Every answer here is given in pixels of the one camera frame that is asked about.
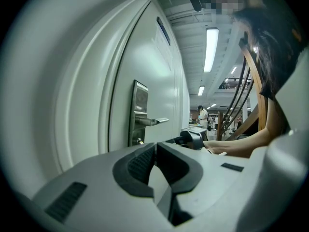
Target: white door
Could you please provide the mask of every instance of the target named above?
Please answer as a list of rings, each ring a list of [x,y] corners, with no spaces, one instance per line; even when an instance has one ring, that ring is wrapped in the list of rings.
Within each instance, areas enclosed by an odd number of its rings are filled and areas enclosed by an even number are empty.
[[[160,18],[170,45],[160,28]],[[109,151],[128,146],[134,80],[148,87],[148,118],[168,122],[147,127],[145,142],[179,135],[182,122],[182,61],[165,16],[151,2],[139,18],[123,53],[115,81],[110,115]]]

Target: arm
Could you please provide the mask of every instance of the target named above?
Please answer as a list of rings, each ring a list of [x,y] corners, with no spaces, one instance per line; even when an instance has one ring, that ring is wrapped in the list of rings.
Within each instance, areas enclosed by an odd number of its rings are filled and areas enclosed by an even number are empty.
[[[283,120],[275,109],[275,104],[268,99],[268,112],[266,126],[256,134],[235,141],[204,141],[205,148],[215,154],[226,152],[230,156],[250,157],[257,147],[267,146],[274,138],[278,137],[283,128]]]
[[[207,119],[207,112],[206,112],[206,114],[203,115],[203,117],[201,119],[202,120]]]

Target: ceiling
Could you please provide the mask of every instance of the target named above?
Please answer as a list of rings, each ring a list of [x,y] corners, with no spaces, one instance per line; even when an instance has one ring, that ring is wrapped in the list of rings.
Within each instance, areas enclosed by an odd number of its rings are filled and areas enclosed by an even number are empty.
[[[230,15],[217,14],[216,9],[205,8],[201,12],[193,9],[190,0],[158,0],[176,36],[183,59],[187,79],[190,107],[228,106],[235,92],[218,90],[226,77],[239,77],[243,55],[238,46],[243,31],[233,23]],[[204,73],[206,54],[206,28],[219,29],[216,55],[210,73]],[[236,71],[230,74],[233,67]],[[200,86],[205,86],[198,96]]]

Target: fluorescent light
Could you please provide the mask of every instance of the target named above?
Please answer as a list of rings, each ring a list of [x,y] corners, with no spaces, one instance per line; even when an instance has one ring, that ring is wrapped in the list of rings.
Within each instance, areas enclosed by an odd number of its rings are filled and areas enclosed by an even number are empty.
[[[234,69],[232,70],[231,74],[234,73],[234,71],[236,70],[237,66],[234,67]]]
[[[218,37],[218,29],[206,29],[206,56],[204,72],[211,72],[214,56],[216,55]]]
[[[198,95],[201,96],[203,94],[205,86],[200,86],[199,87],[199,91],[198,91]]]

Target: white wall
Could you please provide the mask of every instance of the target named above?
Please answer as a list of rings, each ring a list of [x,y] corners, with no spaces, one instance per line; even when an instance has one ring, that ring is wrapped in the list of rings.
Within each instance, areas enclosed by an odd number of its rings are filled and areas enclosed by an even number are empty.
[[[187,86],[187,80],[185,78],[185,73],[183,71],[183,122],[182,128],[189,125],[190,118],[190,95]]]
[[[247,101],[245,101],[242,107],[242,122],[245,122],[247,117],[248,117],[248,104],[247,104]]]
[[[249,99],[250,99],[250,111],[252,112],[257,105],[257,95],[255,92],[255,84],[253,84],[252,86],[252,90],[249,94]]]
[[[126,0],[31,0],[1,55],[2,162],[14,189],[33,197],[62,170],[54,114],[58,84],[84,34]]]

